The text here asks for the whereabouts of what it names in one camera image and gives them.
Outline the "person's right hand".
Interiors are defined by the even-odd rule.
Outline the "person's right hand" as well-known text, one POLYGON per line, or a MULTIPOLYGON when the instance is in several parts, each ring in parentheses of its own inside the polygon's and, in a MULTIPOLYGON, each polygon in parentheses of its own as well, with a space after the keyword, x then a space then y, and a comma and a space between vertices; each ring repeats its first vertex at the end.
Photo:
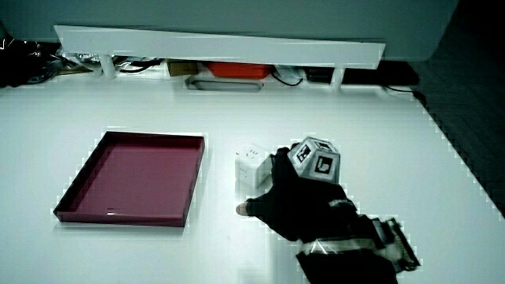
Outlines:
POLYGON ((359 213, 339 184, 340 154, 311 136, 269 156, 271 188, 236 212, 255 217, 288 241, 300 241, 300 263, 314 268, 414 271, 421 263, 400 224, 359 213))

